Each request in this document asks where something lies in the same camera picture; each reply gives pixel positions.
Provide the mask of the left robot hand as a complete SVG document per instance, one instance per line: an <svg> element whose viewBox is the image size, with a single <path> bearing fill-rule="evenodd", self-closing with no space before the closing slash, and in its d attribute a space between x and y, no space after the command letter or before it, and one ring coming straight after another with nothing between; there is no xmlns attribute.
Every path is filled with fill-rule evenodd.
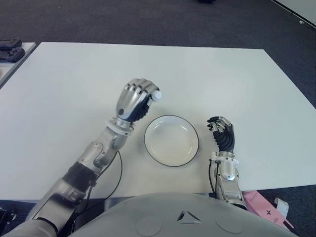
<svg viewBox="0 0 316 237"><path fill-rule="evenodd" d="M124 86L118 99L117 117L126 122L136 122L147 114L153 101L161 98L162 92L152 81L133 79Z"/></svg>

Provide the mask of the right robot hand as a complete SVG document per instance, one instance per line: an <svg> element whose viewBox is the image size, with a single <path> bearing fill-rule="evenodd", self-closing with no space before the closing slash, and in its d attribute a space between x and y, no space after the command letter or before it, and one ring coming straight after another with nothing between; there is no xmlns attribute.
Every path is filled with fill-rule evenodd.
<svg viewBox="0 0 316 237"><path fill-rule="evenodd" d="M212 133L220 152L234 152L235 134L233 124L223 116L211 117L207 127Z"/></svg>

